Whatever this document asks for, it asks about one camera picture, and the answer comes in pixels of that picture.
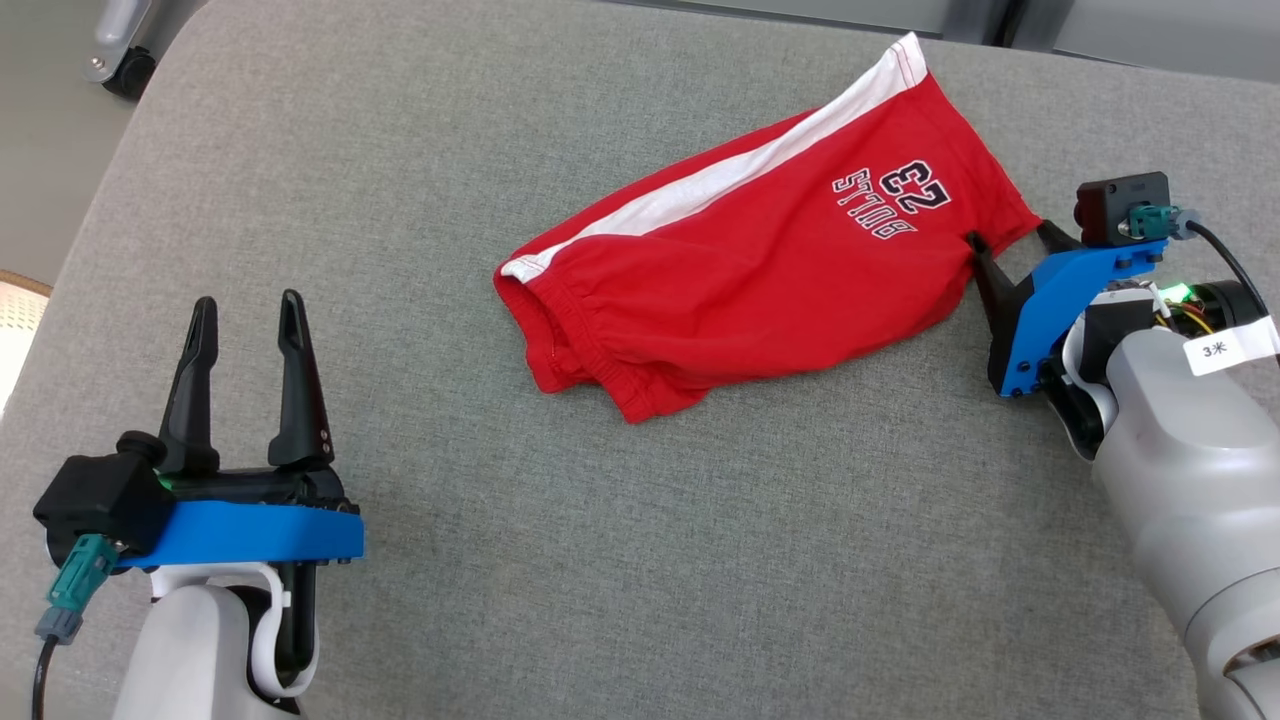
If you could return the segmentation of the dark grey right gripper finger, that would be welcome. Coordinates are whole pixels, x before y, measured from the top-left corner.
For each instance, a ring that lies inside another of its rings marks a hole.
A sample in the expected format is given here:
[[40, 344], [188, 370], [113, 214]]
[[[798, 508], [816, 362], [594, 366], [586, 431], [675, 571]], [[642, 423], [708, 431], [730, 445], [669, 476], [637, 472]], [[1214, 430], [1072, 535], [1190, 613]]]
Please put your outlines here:
[[996, 261], [992, 247], [978, 232], [970, 232], [966, 241], [972, 249], [972, 268], [979, 290], [993, 342], [1009, 340], [1016, 320], [1011, 313], [1016, 286]]
[[1036, 228], [1036, 234], [1046, 252], [1043, 263], [1059, 263], [1070, 252], [1082, 249], [1082, 243], [1076, 238], [1071, 237], [1052, 220], [1042, 220]]

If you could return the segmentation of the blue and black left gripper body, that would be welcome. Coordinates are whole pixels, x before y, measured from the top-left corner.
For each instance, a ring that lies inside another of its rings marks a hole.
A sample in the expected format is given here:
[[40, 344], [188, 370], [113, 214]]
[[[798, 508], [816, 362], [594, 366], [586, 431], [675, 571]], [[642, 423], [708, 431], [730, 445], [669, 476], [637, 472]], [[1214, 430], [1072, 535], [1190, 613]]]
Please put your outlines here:
[[348, 562], [365, 556], [358, 505], [329, 468], [168, 475], [177, 503], [155, 550], [122, 568], [232, 562]]

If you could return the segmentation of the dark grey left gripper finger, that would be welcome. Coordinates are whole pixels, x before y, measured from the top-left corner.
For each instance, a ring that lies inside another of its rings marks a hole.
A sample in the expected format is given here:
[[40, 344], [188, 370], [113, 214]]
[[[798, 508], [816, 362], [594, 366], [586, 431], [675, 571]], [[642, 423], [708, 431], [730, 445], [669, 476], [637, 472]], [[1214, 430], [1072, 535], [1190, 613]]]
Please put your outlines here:
[[166, 456], [157, 466], [163, 477], [207, 477], [220, 469], [211, 442], [211, 372], [218, 361], [218, 304], [210, 296], [196, 301], [159, 438]]
[[282, 295], [276, 343], [283, 357], [282, 407], [268, 462], [274, 468], [329, 464], [334, 460], [330, 424], [305, 301], [294, 290]]

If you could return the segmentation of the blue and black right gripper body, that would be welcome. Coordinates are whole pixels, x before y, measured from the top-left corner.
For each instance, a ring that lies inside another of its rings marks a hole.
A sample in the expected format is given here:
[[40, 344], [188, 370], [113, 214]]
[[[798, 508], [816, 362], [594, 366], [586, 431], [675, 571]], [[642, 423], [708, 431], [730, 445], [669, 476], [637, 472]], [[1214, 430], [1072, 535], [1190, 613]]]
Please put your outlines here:
[[1036, 391], [1037, 372], [1094, 297], [1114, 281], [1151, 273], [1164, 259], [1166, 240], [1125, 247], [1070, 252], [1059, 263], [1041, 263], [1016, 286], [1016, 325], [1011, 337], [989, 345], [988, 379], [1002, 397]]

